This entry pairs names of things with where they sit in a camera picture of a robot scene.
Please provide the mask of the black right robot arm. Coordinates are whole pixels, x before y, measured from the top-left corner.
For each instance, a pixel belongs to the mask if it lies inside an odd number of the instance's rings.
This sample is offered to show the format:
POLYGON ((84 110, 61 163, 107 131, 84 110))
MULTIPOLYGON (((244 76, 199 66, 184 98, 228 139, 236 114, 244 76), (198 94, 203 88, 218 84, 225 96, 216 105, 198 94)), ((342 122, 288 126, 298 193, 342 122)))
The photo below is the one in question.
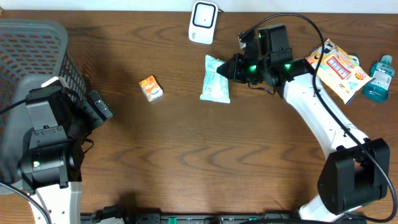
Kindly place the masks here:
POLYGON ((319 142, 325 165, 317 182, 318 194, 303 205, 303 220, 337 222, 359 218, 353 210, 384 198, 390 150, 379 138, 371 140, 337 107, 322 87, 314 68, 293 58, 284 25, 240 35, 243 54, 235 54, 217 72, 248 85, 265 82, 303 118, 319 142))

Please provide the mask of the small orange packet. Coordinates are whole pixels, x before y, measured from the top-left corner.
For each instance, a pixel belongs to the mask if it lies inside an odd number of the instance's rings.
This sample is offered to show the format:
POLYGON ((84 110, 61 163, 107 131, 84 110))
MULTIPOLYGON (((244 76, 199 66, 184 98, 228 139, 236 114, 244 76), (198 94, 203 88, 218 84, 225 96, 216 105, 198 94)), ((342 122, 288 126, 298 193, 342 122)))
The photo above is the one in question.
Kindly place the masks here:
POLYGON ((149 102, 160 98, 164 94, 162 87, 153 75, 141 80, 139 86, 149 102))

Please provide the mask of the yellow snack bag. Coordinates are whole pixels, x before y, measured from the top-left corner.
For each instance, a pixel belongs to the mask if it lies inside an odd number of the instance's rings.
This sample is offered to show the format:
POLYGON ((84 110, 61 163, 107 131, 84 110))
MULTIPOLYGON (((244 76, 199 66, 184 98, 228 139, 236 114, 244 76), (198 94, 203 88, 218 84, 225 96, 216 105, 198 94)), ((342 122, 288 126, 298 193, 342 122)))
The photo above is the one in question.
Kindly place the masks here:
POLYGON ((359 90, 373 81, 373 78, 362 69, 358 61, 352 59, 330 39, 327 39, 324 45, 324 48, 315 49, 306 60, 313 68, 316 68, 320 61, 317 76, 347 105, 359 90))

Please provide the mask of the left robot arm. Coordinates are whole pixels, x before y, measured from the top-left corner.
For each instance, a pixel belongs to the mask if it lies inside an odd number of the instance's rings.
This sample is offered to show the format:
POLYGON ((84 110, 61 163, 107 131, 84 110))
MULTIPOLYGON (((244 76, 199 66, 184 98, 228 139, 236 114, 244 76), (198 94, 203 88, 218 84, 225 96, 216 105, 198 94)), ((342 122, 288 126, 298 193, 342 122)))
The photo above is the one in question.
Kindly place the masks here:
POLYGON ((113 112, 97 91, 81 99, 67 87, 47 86, 25 99, 33 128, 18 169, 35 222, 80 223, 82 145, 113 112))

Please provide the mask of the small green round-logo box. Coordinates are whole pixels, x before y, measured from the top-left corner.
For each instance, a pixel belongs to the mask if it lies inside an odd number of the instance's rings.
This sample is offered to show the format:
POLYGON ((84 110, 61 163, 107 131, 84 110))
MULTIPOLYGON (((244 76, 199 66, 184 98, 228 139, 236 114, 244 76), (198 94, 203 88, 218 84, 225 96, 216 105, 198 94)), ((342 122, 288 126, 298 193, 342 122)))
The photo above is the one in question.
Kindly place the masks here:
POLYGON ((349 55, 349 57, 355 62, 356 65, 360 66, 360 61, 357 55, 349 55))

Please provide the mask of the grey plastic mesh basket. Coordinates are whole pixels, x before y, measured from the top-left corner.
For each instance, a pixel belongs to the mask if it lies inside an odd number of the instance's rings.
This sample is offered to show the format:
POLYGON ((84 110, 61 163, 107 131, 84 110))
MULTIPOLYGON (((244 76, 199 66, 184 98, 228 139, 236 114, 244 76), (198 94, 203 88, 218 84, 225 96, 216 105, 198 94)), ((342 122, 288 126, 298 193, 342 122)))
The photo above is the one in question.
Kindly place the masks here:
MULTIPOLYGON (((54 76, 85 99, 86 83, 68 53, 66 28, 55 21, 1 19, 1 108, 21 101, 54 76)), ((22 188, 17 164, 32 127, 24 105, 1 115, 1 181, 22 188)))

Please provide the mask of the blue mouthwash bottle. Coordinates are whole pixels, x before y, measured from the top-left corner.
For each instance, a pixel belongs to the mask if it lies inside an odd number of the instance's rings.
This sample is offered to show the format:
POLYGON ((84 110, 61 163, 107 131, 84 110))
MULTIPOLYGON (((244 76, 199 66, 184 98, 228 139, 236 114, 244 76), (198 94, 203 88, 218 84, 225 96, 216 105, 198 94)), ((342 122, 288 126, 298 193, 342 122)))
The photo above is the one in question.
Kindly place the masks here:
POLYGON ((383 55, 381 60, 371 67, 370 76, 373 80, 363 88, 363 95, 379 103, 386 101, 394 74, 392 56, 383 55))

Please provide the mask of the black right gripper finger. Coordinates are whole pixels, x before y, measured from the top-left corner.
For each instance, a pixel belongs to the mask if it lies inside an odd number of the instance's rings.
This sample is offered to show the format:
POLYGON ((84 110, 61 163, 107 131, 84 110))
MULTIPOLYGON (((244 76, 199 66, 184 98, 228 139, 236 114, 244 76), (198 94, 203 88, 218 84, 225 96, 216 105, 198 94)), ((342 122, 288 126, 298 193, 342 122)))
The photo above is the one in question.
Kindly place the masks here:
POLYGON ((229 59, 217 68, 217 72, 235 72, 236 70, 236 57, 229 59))
POLYGON ((221 67, 217 68, 217 73, 222 75, 223 77, 227 78, 228 80, 236 81, 235 79, 235 69, 223 69, 221 67))

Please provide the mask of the teal snack pack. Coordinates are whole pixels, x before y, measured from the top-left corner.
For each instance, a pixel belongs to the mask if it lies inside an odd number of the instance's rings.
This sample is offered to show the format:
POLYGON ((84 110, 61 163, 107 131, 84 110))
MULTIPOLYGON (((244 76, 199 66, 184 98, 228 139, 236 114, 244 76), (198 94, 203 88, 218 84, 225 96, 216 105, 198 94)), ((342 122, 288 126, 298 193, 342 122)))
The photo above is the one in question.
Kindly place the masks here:
POLYGON ((217 103, 230 103, 228 79, 217 72, 224 61, 210 55, 205 56, 205 77, 203 81, 201 100, 217 103))

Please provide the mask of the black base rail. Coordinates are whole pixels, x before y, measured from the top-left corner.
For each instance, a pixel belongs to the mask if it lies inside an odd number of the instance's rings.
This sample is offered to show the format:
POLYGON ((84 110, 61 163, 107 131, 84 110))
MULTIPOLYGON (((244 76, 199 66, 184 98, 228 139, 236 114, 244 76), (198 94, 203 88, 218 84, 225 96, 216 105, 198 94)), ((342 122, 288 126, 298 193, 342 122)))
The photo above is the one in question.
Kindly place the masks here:
POLYGON ((289 213, 267 212, 263 214, 206 214, 182 215, 159 213, 133 213, 133 214, 107 214, 101 213, 82 214, 82 223, 100 223, 107 218, 120 218, 123 223, 132 224, 239 224, 239 223, 304 223, 298 216, 289 213))

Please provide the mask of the white barcode scanner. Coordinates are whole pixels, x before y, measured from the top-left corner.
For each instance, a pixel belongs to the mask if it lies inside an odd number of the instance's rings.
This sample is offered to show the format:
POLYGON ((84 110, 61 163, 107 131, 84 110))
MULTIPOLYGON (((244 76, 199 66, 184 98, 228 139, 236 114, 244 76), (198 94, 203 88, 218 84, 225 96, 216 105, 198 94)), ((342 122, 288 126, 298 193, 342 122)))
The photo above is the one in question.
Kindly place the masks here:
POLYGON ((188 28, 188 38, 192 42, 210 45, 213 43, 218 6, 213 2, 196 1, 188 28))

